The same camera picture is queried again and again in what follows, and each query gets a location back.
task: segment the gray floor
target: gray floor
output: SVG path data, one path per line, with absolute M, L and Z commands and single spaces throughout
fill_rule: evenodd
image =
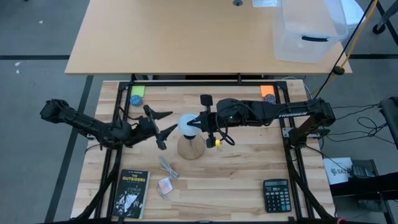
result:
M 387 9 L 393 0 L 381 0 Z M 360 1 L 365 8 L 368 1 Z M 69 54 L 83 19 L 88 0 L 0 0 L 0 55 Z M 398 53 L 391 35 L 371 32 L 378 21 L 376 11 L 355 49 L 356 54 Z M 398 16 L 392 24 L 398 28 Z M 0 61 L 0 220 L 2 223 L 38 223 L 44 220 L 71 128 L 53 125 L 39 118 L 46 100 L 62 98 L 77 107 L 84 77 L 63 74 L 66 61 Z M 397 60 L 350 60 L 354 74 L 337 79 L 321 97 L 335 106 L 367 105 L 397 95 Z M 85 113 L 94 115 L 102 80 L 123 77 L 95 77 Z M 307 77 L 316 89 L 325 77 Z M 352 110 L 337 110 L 341 116 Z M 337 121 L 333 133 L 362 130 L 359 116 L 369 116 L 382 124 L 377 109 Z M 388 130 L 380 137 L 391 139 Z M 86 140 L 76 142 L 56 220 L 67 220 L 72 209 Z M 331 157 L 374 159 L 381 174 L 398 171 L 398 151 L 392 144 L 375 138 L 348 142 L 325 140 L 324 152 Z M 337 198 L 339 216 L 349 220 L 384 223 L 381 213 L 365 213 L 354 200 Z M 398 219 L 398 204 L 390 202 Z

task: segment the white cable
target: white cable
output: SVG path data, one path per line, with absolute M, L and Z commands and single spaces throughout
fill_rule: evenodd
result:
M 164 157 L 159 156 L 159 160 L 160 160 L 161 169 L 167 171 L 170 174 L 171 179 L 177 179 L 179 177 L 178 173 L 173 170 L 169 162 L 167 162 L 167 160 Z
M 285 78 L 283 78 L 283 80 L 286 80 L 286 79 L 294 79 L 294 80 L 296 80 L 297 78 L 295 78 L 295 77 L 285 77 Z M 305 87 L 305 90 L 308 92 L 308 94 L 310 95 L 310 98 L 311 98 L 311 100 L 312 100 L 312 95 L 311 95 L 311 92 L 310 92 L 310 89 L 304 84 L 304 87 Z

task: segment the wooden tabletop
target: wooden tabletop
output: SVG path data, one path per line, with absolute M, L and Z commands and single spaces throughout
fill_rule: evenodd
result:
M 67 74 L 323 75 L 343 50 L 318 63 L 276 60 L 273 7 L 251 0 L 92 0 Z M 346 73 L 351 68 L 345 66 Z
M 287 83 L 292 101 L 306 100 L 301 80 Z M 118 82 L 103 83 L 95 118 L 111 121 L 117 89 Z M 215 103 L 228 97 L 261 100 L 258 86 L 218 86 L 207 90 Z M 184 113 L 198 114 L 203 111 L 199 97 L 201 93 L 202 86 L 147 86 L 144 103 L 156 111 L 174 112 L 157 122 L 159 129 L 164 129 L 177 123 Z M 142 107 L 130 107 L 130 116 L 143 114 Z M 297 118 L 297 125 L 305 119 Z M 289 179 L 279 122 L 275 120 L 270 126 L 261 128 L 231 128 L 229 134 L 234 138 L 235 146 L 223 144 L 220 148 L 207 149 L 194 161 L 187 161 L 178 155 L 177 140 L 181 133 L 177 129 L 168 137 L 164 151 L 157 148 L 154 138 L 140 142 L 132 149 L 123 149 L 121 169 L 151 172 L 144 220 L 287 221 L 288 216 L 295 216 L 294 207 L 288 213 L 266 213 L 262 197 L 263 180 Z M 308 139 L 308 145 L 319 149 L 318 142 L 313 139 Z M 302 154 L 310 190 L 333 214 L 335 208 L 321 155 L 309 149 L 302 149 Z M 164 156 L 180 174 L 178 180 L 172 181 L 174 190 L 167 195 L 167 200 L 162 199 L 156 189 L 157 181 L 168 176 L 160 169 L 159 156 Z M 86 153 L 71 217 L 79 215 L 97 192 L 104 157 L 105 150 L 100 151 L 98 147 Z M 103 216 L 106 214 L 108 194 L 109 189 L 104 197 Z M 306 216 L 301 190 L 299 196 L 303 215 Z

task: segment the yellow clip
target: yellow clip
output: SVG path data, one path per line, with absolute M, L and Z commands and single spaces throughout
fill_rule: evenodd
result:
M 221 141 L 219 139 L 216 139 L 216 147 L 221 147 Z

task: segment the small packet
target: small packet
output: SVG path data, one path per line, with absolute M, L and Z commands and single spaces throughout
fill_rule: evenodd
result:
M 162 198 L 166 198 L 166 194 L 173 190 L 172 183 L 170 181 L 170 178 L 168 177 L 158 181 L 157 186 L 157 191 L 159 192 L 160 196 L 162 196 Z

